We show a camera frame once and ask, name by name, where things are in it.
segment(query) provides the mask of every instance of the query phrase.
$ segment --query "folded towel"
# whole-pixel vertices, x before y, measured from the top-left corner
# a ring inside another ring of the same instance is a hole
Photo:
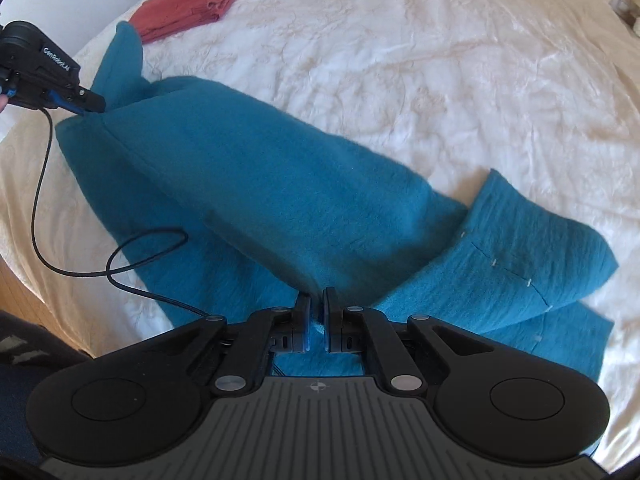
[[[129,23],[142,43],[219,20],[235,0],[147,0]]]

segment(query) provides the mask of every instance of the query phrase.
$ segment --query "grooved black surface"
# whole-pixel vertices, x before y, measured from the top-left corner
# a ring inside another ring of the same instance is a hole
[[[311,388],[318,381],[326,387]],[[162,456],[87,468],[49,459],[63,480],[600,480],[589,458],[546,468],[491,462],[443,434],[423,403],[368,377],[265,378],[258,392],[216,402]]]

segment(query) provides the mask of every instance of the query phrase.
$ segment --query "black cable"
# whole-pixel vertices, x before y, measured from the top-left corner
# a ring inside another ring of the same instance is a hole
[[[116,286],[120,290],[124,290],[125,292],[129,292],[130,294],[135,294],[137,296],[142,296],[144,298],[149,298],[150,300],[161,301],[162,303],[168,303],[173,306],[177,306],[179,308],[183,308],[184,310],[188,310],[193,314],[197,314],[198,316],[207,317],[209,314],[204,312],[204,310],[200,310],[194,306],[183,303],[181,301],[172,300],[171,298],[167,298],[165,296],[161,296],[160,294],[154,294],[152,292],[147,292],[146,290],[141,290],[140,288],[133,288],[132,286],[123,285],[122,283],[117,282],[113,279],[113,276],[116,274],[121,274],[123,272],[127,272],[128,270],[137,269],[146,264],[150,264],[156,260],[159,260],[163,256],[175,251],[176,249],[182,247],[189,240],[189,235],[187,232],[180,227],[159,227],[155,229],[149,229],[147,231],[143,231],[140,234],[126,240],[123,244],[119,245],[113,253],[107,259],[106,270],[99,272],[73,272],[71,270],[59,269],[53,265],[51,265],[40,253],[38,248],[38,244],[36,243],[36,211],[38,209],[38,199],[40,197],[40,188],[42,187],[42,181],[44,180],[44,174],[47,169],[47,163],[49,161],[49,153],[51,151],[51,145],[53,142],[53,120],[51,119],[51,115],[44,108],[40,108],[40,111],[46,116],[49,121],[49,142],[47,143],[47,151],[44,155],[44,162],[42,163],[42,171],[40,172],[40,178],[38,180],[38,185],[36,187],[35,197],[33,199],[33,210],[31,211],[31,242],[33,243],[33,250],[36,252],[37,257],[40,261],[47,267],[47,269],[53,270],[58,274],[62,274],[63,276],[69,276],[70,278],[99,278],[106,277],[107,280],[111,283],[111,285]],[[115,257],[129,244],[140,240],[140,238],[144,238],[146,236],[156,235],[156,234],[176,234],[180,235],[180,239],[169,248],[160,251],[159,253],[153,254],[144,260],[140,260],[134,264],[130,264],[125,267],[118,267],[117,269],[111,269],[111,264]]]

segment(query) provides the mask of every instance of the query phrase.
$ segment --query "dark fabric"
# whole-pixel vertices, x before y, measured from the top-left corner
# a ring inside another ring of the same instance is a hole
[[[36,366],[0,365],[0,456],[32,464],[40,461],[24,410],[31,391],[55,371]]]
[[[44,327],[0,311],[0,364],[60,369],[88,359]]]
[[[0,312],[0,456],[40,461],[24,418],[27,399],[47,376],[89,359],[45,328]]]

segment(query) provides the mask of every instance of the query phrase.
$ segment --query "white bedsheet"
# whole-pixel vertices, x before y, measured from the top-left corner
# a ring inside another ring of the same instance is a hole
[[[84,84],[113,34],[114,24],[79,54]],[[620,263],[588,298],[616,322],[596,459],[614,468],[640,452],[640,40],[603,0],[237,0],[219,23],[145,47],[147,78],[183,74],[368,146],[467,204],[493,167],[595,227]],[[171,328],[155,303],[37,261],[29,218],[45,145],[36,112],[0,143],[2,256],[94,354]],[[57,145],[36,233],[71,270],[103,269],[115,246]]]

